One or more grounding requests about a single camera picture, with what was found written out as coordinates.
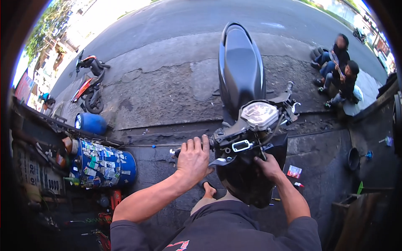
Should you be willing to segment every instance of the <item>black scooter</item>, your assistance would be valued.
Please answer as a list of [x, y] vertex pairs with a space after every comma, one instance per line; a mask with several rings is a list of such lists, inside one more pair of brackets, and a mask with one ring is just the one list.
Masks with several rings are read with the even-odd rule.
[[[257, 208], [269, 205], [275, 186], [268, 180], [254, 156], [265, 159], [272, 154], [283, 169], [287, 153], [287, 134], [276, 135], [279, 127], [297, 120], [290, 99], [292, 82], [285, 91], [265, 99], [265, 72], [261, 54], [247, 30], [237, 22], [226, 25], [219, 46], [220, 96], [223, 102], [223, 128], [209, 138], [215, 151], [219, 179], [225, 188], [246, 204]], [[178, 157], [180, 149], [171, 149]]]
[[355, 30], [353, 31], [353, 36], [355, 36], [358, 40], [360, 40], [360, 42], [362, 44], [364, 44], [366, 42], [366, 35], [363, 34], [358, 28], [355, 28]]
[[80, 68], [89, 68], [91, 72], [95, 75], [94, 78], [84, 75], [81, 80], [81, 85], [77, 92], [74, 94], [71, 102], [77, 102], [79, 98], [84, 98], [85, 96], [85, 107], [93, 114], [99, 114], [103, 110], [103, 101], [101, 100], [101, 90], [100, 84], [105, 76], [105, 69], [110, 68], [110, 65], [104, 64], [99, 61], [96, 56], [88, 56], [82, 60], [82, 55], [84, 50], [80, 53], [77, 63], [76, 72], [80, 72]]

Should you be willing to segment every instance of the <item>distant motorcycle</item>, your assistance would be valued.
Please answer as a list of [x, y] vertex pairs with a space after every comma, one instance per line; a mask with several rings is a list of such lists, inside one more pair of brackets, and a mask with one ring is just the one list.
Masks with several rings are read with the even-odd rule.
[[361, 32], [358, 28], [355, 28], [353, 31], [353, 36], [355, 36], [362, 44], [366, 43], [367, 37], [366, 35]]
[[110, 65], [104, 64], [93, 55], [82, 60], [83, 54], [84, 50], [80, 53], [76, 63], [77, 76], [80, 68], [89, 68], [95, 77], [90, 78], [87, 74], [84, 74], [81, 79], [81, 85], [71, 99], [71, 102], [77, 102], [79, 98], [82, 98], [85, 100], [85, 107], [90, 113], [99, 114], [103, 111], [104, 106], [101, 99], [101, 82], [105, 76], [105, 69], [110, 68]]

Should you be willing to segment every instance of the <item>hand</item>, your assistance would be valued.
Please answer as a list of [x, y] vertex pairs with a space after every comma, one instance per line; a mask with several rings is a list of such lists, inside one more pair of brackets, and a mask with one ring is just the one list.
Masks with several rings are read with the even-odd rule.
[[187, 179], [193, 186], [214, 171], [213, 168], [208, 168], [208, 136], [202, 135], [202, 141], [202, 146], [199, 137], [195, 137], [194, 140], [189, 139], [187, 143], [183, 143], [177, 160], [176, 173], [182, 175], [182, 178]]
[[254, 157], [254, 161], [261, 167], [263, 173], [268, 179], [272, 180], [273, 182], [277, 182], [277, 180], [282, 177], [284, 173], [272, 154], [264, 154], [267, 157], [267, 161], [263, 161], [257, 156]]

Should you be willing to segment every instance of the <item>red scooter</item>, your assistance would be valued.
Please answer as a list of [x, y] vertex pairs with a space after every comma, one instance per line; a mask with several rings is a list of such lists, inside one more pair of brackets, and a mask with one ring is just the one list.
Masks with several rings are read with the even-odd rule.
[[85, 100], [85, 107], [90, 113], [99, 114], [103, 111], [104, 105], [101, 99], [101, 82], [105, 76], [105, 69], [110, 68], [110, 65], [99, 61], [96, 56], [88, 56], [82, 60], [83, 54], [84, 50], [82, 50], [77, 60], [77, 76], [80, 68], [89, 68], [95, 77], [90, 78], [87, 74], [84, 74], [81, 79], [80, 88], [74, 94], [71, 102], [77, 102], [79, 98], [82, 98]]

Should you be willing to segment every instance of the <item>red sign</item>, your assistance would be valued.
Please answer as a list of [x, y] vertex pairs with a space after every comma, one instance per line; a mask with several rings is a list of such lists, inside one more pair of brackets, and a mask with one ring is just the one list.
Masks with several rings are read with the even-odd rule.
[[17, 97], [18, 100], [21, 100], [24, 104], [28, 103], [28, 98], [32, 92], [34, 84], [35, 84], [34, 81], [30, 77], [28, 77], [28, 73], [24, 72], [24, 75], [18, 82], [14, 95]]

